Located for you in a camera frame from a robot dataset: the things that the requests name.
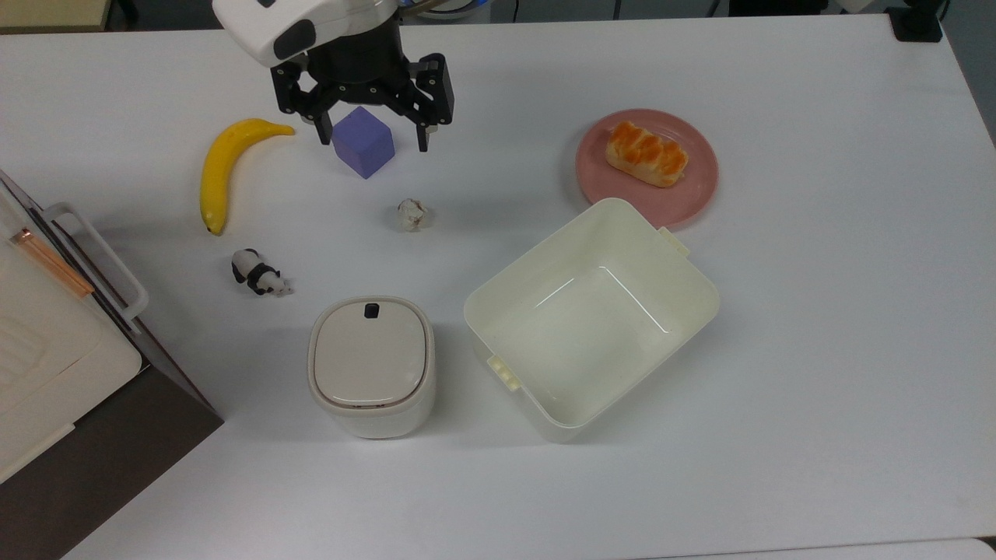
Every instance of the panda figurine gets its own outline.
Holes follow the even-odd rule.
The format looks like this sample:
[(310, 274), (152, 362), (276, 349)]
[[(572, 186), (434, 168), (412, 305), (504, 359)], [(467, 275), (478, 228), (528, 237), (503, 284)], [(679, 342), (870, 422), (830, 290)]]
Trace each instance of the panda figurine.
[(242, 249), (232, 255), (232, 274), (239, 284), (246, 284), (257, 295), (282, 296), (294, 290), (280, 277), (280, 271), (267, 265), (255, 249)]

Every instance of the foam cube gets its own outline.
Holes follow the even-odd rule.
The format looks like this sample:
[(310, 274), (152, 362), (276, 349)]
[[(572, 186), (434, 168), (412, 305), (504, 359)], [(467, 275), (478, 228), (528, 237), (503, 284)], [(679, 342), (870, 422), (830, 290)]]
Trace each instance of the foam cube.
[(362, 107), (332, 127), (336, 155), (364, 179), (394, 157), (390, 129)]

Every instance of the banana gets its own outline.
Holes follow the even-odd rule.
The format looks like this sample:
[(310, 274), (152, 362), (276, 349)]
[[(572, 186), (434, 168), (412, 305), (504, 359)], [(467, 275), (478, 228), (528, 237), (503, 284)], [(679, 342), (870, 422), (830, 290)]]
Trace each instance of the banana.
[(228, 217), (228, 181), (242, 152), (252, 144), (277, 135), (290, 136), (294, 129), (262, 119), (246, 119), (225, 129), (214, 139), (204, 158), (200, 175), (200, 217), (207, 230), (221, 235)]

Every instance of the pastry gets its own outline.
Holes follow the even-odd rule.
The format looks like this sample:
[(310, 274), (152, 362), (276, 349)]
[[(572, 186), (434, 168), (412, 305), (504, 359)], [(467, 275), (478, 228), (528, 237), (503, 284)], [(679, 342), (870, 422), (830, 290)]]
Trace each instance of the pastry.
[(665, 140), (646, 129), (623, 121), (613, 129), (606, 145), (609, 165), (653, 186), (674, 185), (688, 165), (688, 153), (674, 140)]

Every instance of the pink plate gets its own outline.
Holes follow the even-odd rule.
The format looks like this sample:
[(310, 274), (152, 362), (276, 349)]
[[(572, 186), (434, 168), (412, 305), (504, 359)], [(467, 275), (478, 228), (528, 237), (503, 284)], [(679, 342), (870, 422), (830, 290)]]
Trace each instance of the pink plate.
[[(658, 188), (623, 173), (606, 161), (606, 144), (613, 128), (622, 121), (666, 139), (675, 140), (688, 152), (684, 177), (670, 188)], [(578, 182), (592, 204), (603, 198), (629, 202), (653, 227), (674, 227), (698, 215), (719, 183), (716, 153), (705, 137), (689, 123), (661, 111), (630, 109), (605, 117), (585, 134), (575, 160)]]

